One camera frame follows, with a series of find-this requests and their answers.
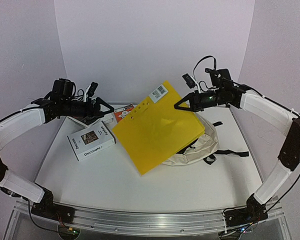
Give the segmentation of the black Three Days book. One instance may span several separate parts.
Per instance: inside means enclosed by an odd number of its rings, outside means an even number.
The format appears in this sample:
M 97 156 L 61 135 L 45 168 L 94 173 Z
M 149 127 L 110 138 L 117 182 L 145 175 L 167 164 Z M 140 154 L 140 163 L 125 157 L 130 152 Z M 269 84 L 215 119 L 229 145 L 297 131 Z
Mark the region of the black Three Days book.
M 68 119 L 74 121 L 75 123 L 85 127 L 85 128 L 89 128 L 91 127 L 92 125 L 100 122 L 101 120 L 103 120 L 103 117 L 101 118 L 97 118 L 97 117 L 71 117 L 71 116 L 68 116 L 67 117 Z

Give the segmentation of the beige canvas backpack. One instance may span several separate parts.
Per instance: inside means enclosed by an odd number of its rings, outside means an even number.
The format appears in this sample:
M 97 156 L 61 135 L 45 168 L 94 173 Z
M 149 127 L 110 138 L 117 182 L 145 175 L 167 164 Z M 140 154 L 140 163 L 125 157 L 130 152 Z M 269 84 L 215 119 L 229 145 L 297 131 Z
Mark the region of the beige canvas backpack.
M 237 152 L 230 149 L 221 150 L 216 127 L 222 125 L 221 121 L 211 123 L 203 117 L 199 117 L 200 122 L 205 127 L 205 132 L 198 139 L 180 150 L 175 155 L 168 158 L 162 164 L 170 167 L 186 166 L 204 161 L 212 165 L 216 160 L 216 155 L 236 155 L 241 158 L 248 157 L 248 151 Z

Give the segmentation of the yellow plastic folder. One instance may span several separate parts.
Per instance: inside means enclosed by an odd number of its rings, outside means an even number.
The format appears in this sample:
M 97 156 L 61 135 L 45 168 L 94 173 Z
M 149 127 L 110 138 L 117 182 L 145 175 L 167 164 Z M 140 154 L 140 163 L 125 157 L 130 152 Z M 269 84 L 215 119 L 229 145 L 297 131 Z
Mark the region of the yellow plastic folder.
M 175 109 L 181 99 L 165 81 L 113 127 L 112 132 L 140 175 L 205 133 L 204 125 L 193 112 Z

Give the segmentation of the white Decorate furniture book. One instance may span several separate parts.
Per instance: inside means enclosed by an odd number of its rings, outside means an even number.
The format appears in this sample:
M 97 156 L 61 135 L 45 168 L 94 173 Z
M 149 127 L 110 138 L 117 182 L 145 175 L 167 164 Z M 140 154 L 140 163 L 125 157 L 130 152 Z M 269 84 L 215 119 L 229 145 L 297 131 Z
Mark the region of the white Decorate furniture book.
M 103 121 L 69 134 L 67 139 L 78 161 L 83 161 L 116 144 L 116 138 Z

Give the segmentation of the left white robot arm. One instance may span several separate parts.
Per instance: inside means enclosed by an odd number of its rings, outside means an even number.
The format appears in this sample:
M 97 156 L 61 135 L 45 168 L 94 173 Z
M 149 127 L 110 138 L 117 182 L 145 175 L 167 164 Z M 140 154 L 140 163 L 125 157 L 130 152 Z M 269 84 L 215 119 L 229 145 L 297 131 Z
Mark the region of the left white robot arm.
M 0 121 L 0 189 L 37 204 L 47 218 L 57 213 L 57 206 L 44 198 L 46 190 L 33 182 L 35 168 L 52 138 L 48 135 L 57 129 L 49 122 L 63 117 L 98 117 L 114 111 L 114 107 L 97 98 L 95 102 L 77 100 L 52 101 L 45 98 L 12 113 Z

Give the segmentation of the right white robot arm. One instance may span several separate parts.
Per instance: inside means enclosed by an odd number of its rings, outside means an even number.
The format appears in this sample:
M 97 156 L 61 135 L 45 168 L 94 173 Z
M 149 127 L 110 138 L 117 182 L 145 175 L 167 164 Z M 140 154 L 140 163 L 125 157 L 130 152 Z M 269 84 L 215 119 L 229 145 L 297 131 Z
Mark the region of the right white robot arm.
M 276 164 L 284 136 L 243 110 L 206 109 L 222 149 L 251 150 L 250 157 L 218 155 L 212 165 L 159 165 L 140 175 L 120 143 L 82 162 L 79 193 L 64 197 L 81 207 L 125 212 L 177 213 L 239 207 Z

